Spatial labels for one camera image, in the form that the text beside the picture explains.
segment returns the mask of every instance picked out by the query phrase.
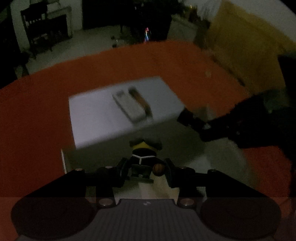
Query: wooden chair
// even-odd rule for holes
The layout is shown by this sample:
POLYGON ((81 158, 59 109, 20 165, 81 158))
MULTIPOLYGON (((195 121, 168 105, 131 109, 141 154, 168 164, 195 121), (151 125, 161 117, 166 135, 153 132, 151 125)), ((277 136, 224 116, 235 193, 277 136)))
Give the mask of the wooden chair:
POLYGON ((52 51, 50 21, 47 18, 47 2, 31 4, 21 11, 23 25, 30 43, 31 51, 36 59, 37 46, 45 45, 52 51))

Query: ribbed gray panel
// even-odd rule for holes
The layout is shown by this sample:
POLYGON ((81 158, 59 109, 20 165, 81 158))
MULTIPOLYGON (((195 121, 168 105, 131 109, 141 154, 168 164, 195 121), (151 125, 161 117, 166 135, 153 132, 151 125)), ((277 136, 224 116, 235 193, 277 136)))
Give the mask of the ribbed gray panel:
MULTIPOLYGON (((179 208, 172 199, 122 199, 114 208, 99 210, 90 225, 81 232, 59 241, 187 240, 230 239, 213 233, 204 226, 194 210, 179 208)), ((20 236, 17 241, 33 239, 20 236)))

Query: orange surface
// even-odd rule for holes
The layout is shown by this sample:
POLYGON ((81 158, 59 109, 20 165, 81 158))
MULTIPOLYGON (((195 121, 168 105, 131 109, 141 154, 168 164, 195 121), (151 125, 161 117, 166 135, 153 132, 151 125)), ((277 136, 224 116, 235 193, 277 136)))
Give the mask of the orange surface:
MULTIPOLYGON (((225 70, 185 42, 112 49, 24 77, 0 90, 1 197, 22 197, 63 175, 61 148, 74 146, 69 96, 150 76, 161 76, 191 110, 209 104, 223 115, 248 97, 225 70)), ((245 154, 259 175, 257 189, 287 197, 289 160, 281 151, 253 148, 245 154)), ((9 215, 16 200, 0 198, 0 240, 17 237, 9 215)))

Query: white wall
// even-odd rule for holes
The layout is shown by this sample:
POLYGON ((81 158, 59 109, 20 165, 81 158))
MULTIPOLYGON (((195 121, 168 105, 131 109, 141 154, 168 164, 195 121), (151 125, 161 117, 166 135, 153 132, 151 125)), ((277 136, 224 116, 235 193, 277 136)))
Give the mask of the white wall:
MULTIPOLYGON (((248 13, 265 19, 271 25, 282 31, 291 40, 296 42, 296 14, 294 14, 280 0, 230 0, 242 7, 248 13)), ((198 14, 212 21, 219 9, 221 0, 186 0, 185 4, 195 5, 198 14)))
MULTIPOLYGON (((82 29, 82 6, 81 0, 60 0, 61 6, 71 6, 72 8, 72 29, 82 29)), ((29 41, 22 23, 20 11, 28 8, 30 0, 13 0, 10 4, 13 26, 17 37, 17 42, 21 50, 29 49, 29 41)))

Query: basketball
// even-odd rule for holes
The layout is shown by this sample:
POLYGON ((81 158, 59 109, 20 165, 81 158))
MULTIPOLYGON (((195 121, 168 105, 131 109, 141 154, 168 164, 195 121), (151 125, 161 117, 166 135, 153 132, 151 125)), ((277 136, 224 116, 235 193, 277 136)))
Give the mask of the basketball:
POLYGON ((165 165, 157 163, 153 166, 152 172, 155 176, 160 177, 165 172, 165 165))

